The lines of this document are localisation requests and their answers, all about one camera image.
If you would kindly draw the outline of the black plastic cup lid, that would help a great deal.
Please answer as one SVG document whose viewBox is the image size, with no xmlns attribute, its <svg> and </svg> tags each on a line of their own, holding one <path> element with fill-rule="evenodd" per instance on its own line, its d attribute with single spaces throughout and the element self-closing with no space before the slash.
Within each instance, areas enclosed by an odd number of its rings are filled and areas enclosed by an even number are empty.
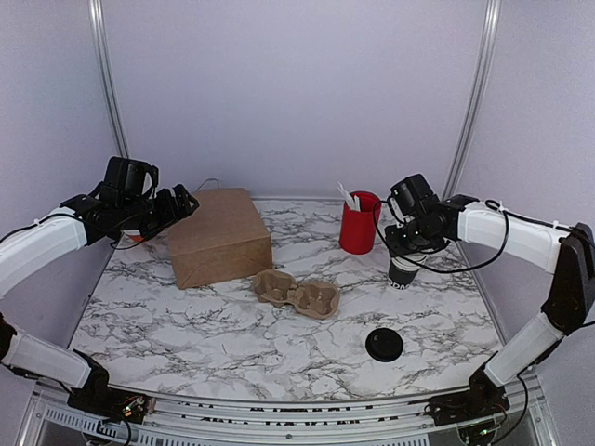
<svg viewBox="0 0 595 446">
<path fill-rule="evenodd" d="M 380 362 L 392 362 L 403 354 L 403 339 L 394 330 L 377 328 L 365 339 L 365 349 L 371 358 Z"/>
</svg>

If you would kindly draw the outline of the black paper coffee cup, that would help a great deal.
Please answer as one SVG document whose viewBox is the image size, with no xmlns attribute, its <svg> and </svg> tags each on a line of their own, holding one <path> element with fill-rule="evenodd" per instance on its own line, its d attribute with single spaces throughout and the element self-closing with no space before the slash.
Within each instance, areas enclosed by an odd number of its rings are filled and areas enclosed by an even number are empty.
<svg viewBox="0 0 595 446">
<path fill-rule="evenodd" d="M 427 255 L 423 253 L 413 253 L 404 256 L 395 256 L 391 259 L 391 264 L 400 271 L 412 273 L 420 270 L 426 260 Z"/>
</svg>

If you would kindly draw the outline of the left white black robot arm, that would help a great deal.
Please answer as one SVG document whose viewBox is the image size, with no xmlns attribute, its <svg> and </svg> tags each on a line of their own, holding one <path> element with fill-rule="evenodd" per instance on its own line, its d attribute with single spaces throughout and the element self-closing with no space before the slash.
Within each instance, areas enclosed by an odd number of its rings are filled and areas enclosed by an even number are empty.
<svg viewBox="0 0 595 446">
<path fill-rule="evenodd" d="M 113 188 L 100 182 L 89 194 L 62 202 L 48 215 L 1 241 L 1 295 L 30 278 L 42 280 L 35 292 L 49 294 L 27 299 L 26 307 L 66 311 L 61 320 L 73 322 L 70 314 L 80 291 L 72 289 L 87 266 L 77 267 L 65 258 L 102 240 L 117 242 L 127 230 L 136 230 L 146 240 L 191 216 L 198 201 L 182 185 L 173 189 Z M 1 320 L 1 363 L 13 374 L 45 377 L 80 394 L 97 413 L 110 413 L 117 393 L 108 386 L 109 374 L 86 354 L 42 338 L 33 320 L 13 323 Z"/>
</svg>

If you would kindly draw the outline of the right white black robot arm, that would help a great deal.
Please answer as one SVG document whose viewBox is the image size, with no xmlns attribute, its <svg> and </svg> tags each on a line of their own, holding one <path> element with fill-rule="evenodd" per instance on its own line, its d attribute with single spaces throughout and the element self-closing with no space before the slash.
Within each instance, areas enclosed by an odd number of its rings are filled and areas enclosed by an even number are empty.
<svg viewBox="0 0 595 446">
<path fill-rule="evenodd" d="M 517 330 L 480 369 L 477 383 L 461 395 L 460 407 L 479 416 L 496 402 L 496 388 L 542 361 L 563 339 L 589 326 L 594 306 L 594 238 L 590 227 L 564 226 L 518 215 L 494 200 L 457 195 L 444 201 L 433 192 L 395 191 L 389 206 L 402 220 L 385 230 L 393 271 L 406 281 L 425 269 L 423 258 L 459 242 L 470 250 L 494 249 L 476 269 L 499 268 L 503 278 L 483 277 L 497 291 L 530 296 L 535 315 L 526 314 Z"/>
</svg>

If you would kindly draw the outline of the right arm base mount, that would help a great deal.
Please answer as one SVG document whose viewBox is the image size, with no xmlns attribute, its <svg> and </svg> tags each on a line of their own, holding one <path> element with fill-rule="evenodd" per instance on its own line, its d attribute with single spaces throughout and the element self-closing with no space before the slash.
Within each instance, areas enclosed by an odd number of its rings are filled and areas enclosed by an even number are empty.
<svg viewBox="0 0 595 446">
<path fill-rule="evenodd" d="M 458 392 L 432 397 L 424 407 L 424 414 L 432 418 L 435 426 L 446 426 L 504 413 L 510 407 L 507 398 L 492 402 L 480 401 L 473 405 L 469 396 L 469 392 Z"/>
</svg>

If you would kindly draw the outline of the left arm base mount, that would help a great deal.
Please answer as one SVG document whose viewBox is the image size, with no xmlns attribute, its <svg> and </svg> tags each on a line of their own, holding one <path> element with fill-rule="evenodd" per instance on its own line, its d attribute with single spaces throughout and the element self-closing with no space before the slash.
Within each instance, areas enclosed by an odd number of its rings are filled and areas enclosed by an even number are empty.
<svg viewBox="0 0 595 446">
<path fill-rule="evenodd" d="M 74 389 L 67 404 L 79 411 L 107 417 L 124 419 L 141 424 L 146 415 L 154 410 L 156 400 L 145 394 L 106 387 L 100 390 Z"/>
</svg>

